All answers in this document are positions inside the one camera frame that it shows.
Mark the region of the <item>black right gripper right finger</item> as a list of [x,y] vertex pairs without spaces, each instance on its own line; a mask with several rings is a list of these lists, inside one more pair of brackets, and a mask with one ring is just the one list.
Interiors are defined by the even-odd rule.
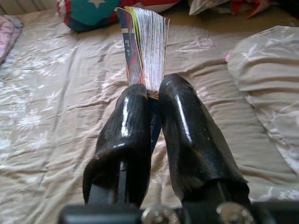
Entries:
[[229,146],[192,85],[164,78],[159,106],[171,185],[182,203],[249,204],[249,188]]

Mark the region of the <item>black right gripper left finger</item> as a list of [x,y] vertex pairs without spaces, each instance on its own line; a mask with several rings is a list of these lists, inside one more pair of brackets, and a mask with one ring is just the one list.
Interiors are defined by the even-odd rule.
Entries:
[[147,90],[143,84],[134,84],[118,98],[84,169],[85,203],[140,207],[148,190],[150,167]]

